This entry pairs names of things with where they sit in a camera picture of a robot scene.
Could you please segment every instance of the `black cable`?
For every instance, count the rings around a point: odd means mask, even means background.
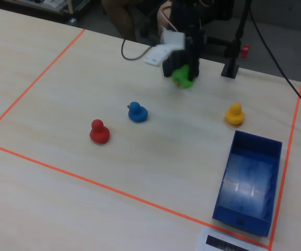
[[[137,27],[140,26],[140,24],[142,24],[147,18],[151,17],[151,15],[157,13],[158,9],[161,7],[162,3],[154,8],[151,12],[149,12],[149,14],[147,14],[146,16],[144,16],[136,25],[135,25],[135,30],[137,29]],[[152,46],[149,46],[141,55],[137,56],[136,58],[127,58],[125,55],[124,55],[124,45],[125,45],[125,42],[127,40],[127,38],[129,38],[130,36],[132,35],[129,34],[127,37],[124,38],[124,41],[122,42],[122,45],[121,45],[121,55],[124,59],[126,60],[129,60],[129,61],[135,61],[135,60],[138,60],[140,58],[142,58],[151,48]]]
[[[281,68],[280,65],[278,64],[278,62],[277,62],[275,56],[272,54],[272,52],[271,52],[271,50],[269,49],[269,47],[267,46],[267,44],[266,44],[264,38],[262,37],[262,34],[261,34],[260,30],[258,29],[257,24],[256,24],[256,22],[255,22],[255,19],[254,19],[254,17],[253,17],[253,14],[252,14],[252,12],[251,12],[251,8],[249,8],[249,14],[250,14],[251,20],[252,20],[252,22],[253,22],[253,24],[254,24],[254,26],[255,26],[255,29],[256,29],[257,33],[259,34],[260,39],[262,40],[262,43],[264,44],[264,47],[266,48],[266,50],[267,50],[268,53],[270,54],[272,60],[275,62],[275,64],[276,64],[278,70],[280,70],[280,72],[281,72],[281,74],[283,75],[283,77],[285,78],[285,80],[288,82],[288,84],[292,87],[292,89],[295,91],[295,93],[296,93],[296,94],[298,95],[298,97],[301,99],[300,93],[296,90],[296,88],[293,86],[293,84],[290,82],[290,80],[288,80],[287,76],[285,75],[285,73],[283,72],[282,68]]]

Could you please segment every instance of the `green rubber duck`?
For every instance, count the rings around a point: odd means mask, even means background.
[[[180,88],[187,89],[193,86],[194,80],[188,80],[189,66],[183,65],[172,73],[173,82]]]

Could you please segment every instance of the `black metal bracket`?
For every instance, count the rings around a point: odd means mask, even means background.
[[[239,65],[236,63],[236,59],[240,54],[241,38],[243,36],[243,29],[247,21],[251,2],[252,0],[246,0],[246,3],[244,4],[244,9],[242,12],[239,28],[236,31],[235,40],[233,41],[233,47],[236,48],[235,53],[232,55],[229,61],[224,65],[224,68],[222,69],[222,73],[221,73],[223,77],[235,78],[238,72]]]

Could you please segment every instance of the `blue container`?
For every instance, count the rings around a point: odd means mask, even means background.
[[[235,131],[213,219],[268,236],[282,143]]]

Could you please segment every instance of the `orange tape line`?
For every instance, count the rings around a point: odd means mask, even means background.
[[[277,227],[278,215],[280,213],[281,201],[282,201],[282,196],[283,196],[283,190],[284,190],[284,184],[285,184],[285,178],[286,178],[286,172],[287,172],[287,166],[288,166],[288,159],[290,157],[293,133],[295,132],[295,126],[296,126],[296,120],[297,120],[299,105],[300,105],[300,98],[298,97],[295,113],[293,115],[293,121],[292,121],[292,126],[291,126],[291,131],[290,131],[290,137],[288,139],[288,144],[287,144],[287,151],[286,151],[286,157],[285,157],[285,163],[284,163],[284,169],[283,169],[282,182],[281,182],[280,193],[279,193],[277,206],[276,206],[274,224],[273,224],[272,230],[271,230],[271,237],[270,237],[270,241],[269,241],[268,250],[272,249],[272,244],[273,244],[274,237],[275,237],[275,231],[276,231],[276,227]]]
[[[198,219],[196,219],[196,218],[193,218],[193,217],[187,216],[187,215],[185,215],[185,214],[176,212],[176,211],[171,210],[171,209],[169,209],[169,208],[165,208],[165,207],[163,207],[163,206],[157,205],[157,204],[155,204],[155,203],[153,203],[153,202],[150,202],[150,201],[147,201],[147,200],[143,200],[143,199],[141,199],[141,198],[139,198],[139,197],[136,197],[136,196],[131,195],[131,194],[129,194],[129,193],[120,191],[120,190],[118,190],[118,189],[116,189],[116,188],[113,188],[113,187],[107,186],[107,185],[105,185],[105,184],[96,182],[96,181],[94,181],[94,180],[85,178],[85,177],[83,177],[83,176],[80,176],[80,175],[77,175],[77,174],[68,172],[68,171],[66,171],[66,170],[62,170],[62,169],[60,169],[60,168],[57,168],[57,167],[54,167],[54,166],[45,164],[45,163],[43,163],[43,162],[37,161],[37,160],[35,160],[35,159],[29,158],[29,157],[26,157],[26,156],[23,156],[23,155],[21,155],[21,154],[15,153],[15,152],[13,152],[13,151],[7,150],[7,149],[2,148],[2,147],[0,147],[0,150],[3,151],[3,152],[9,153],[9,154],[15,155],[15,156],[17,156],[17,157],[23,158],[23,159],[28,160],[28,161],[30,161],[30,162],[33,162],[33,163],[35,163],[35,164],[38,164],[38,165],[47,167],[47,168],[49,168],[49,169],[53,169],[53,170],[58,171],[58,172],[60,172],[60,173],[63,173],[63,174],[72,176],[72,177],[74,177],[74,178],[77,178],[77,179],[86,181],[86,182],[88,182],[88,183],[92,183],[92,184],[94,184],[94,185],[96,185],[96,186],[105,188],[105,189],[110,190],[110,191],[112,191],[112,192],[116,192],[116,193],[118,193],[118,194],[120,194],[120,195],[123,195],[123,196],[126,196],[126,197],[128,197],[128,198],[137,200],[137,201],[139,201],[139,202],[142,202],[142,203],[144,203],[144,204],[147,204],[147,205],[150,205],[150,206],[152,206],[152,207],[158,208],[158,209],[163,210],[163,211],[165,211],[165,212],[168,212],[168,213],[174,214],[174,215],[176,215],[176,216],[185,218],[185,219],[187,219],[187,220],[196,222],[196,223],[198,223],[198,224],[201,224],[201,225],[210,227],[210,228],[212,228],[212,229],[216,229],[216,230],[221,231],[221,232],[223,232],[223,233],[225,233],[225,234],[228,234],[228,235],[234,236],[234,237],[236,237],[236,238],[238,238],[238,239],[241,239],[241,240],[243,240],[243,241],[245,241],[245,242],[249,242],[249,243],[254,244],[254,245],[256,245],[256,246],[268,248],[267,245],[262,244],[262,243],[259,243],[259,242],[255,241],[255,240],[250,239],[250,238],[247,238],[247,237],[245,237],[245,236],[243,236],[243,235],[240,235],[240,234],[237,234],[237,233],[233,233],[233,232],[231,232],[231,231],[222,229],[222,228],[220,228],[220,227],[218,227],[218,226],[214,226],[214,225],[212,225],[212,224],[209,224],[209,223],[206,223],[206,222],[204,222],[204,221],[198,220]]]
[[[85,29],[83,29],[82,31],[81,31],[81,33],[79,33],[78,35],[77,35],[77,37],[74,39],[74,40],[72,40],[72,42],[67,46],[67,47],[65,47],[65,49],[57,56],[57,58],[55,58],[54,59],[54,61],[52,61],[49,65],[48,65],[48,67],[34,80],[34,82],[30,85],[30,86],[28,86],[27,87],[27,89],[13,102],[13,104],[11,104],[11,106],[10,107],[8,107],[7,108],[7,110],[0,116],[0,121],[3,119],[3,117],[5,117],[6,116],[6,114],[8,114],[8,112],[14,107],[14,105],[16,105],[19,101],[20,101],[20,99],[22,99],[23,98],[23,96],[34,86],[34,84],[36,84],[36,82],[38,81],[38,80],[40,80],[41,78],[42,78],[42,76],[47,72],[47,70],[49,70],[50,69],[50,67],[54,64],[54,63],[56,63],[56,61],[58,60],[58,59],[60,59],[60,57],[63,55],[63,54],[65,54],[65,52],[78,40],[78,38],[80,38],[81,37],[81,35],[84,33],[84,31],[85,31]]]

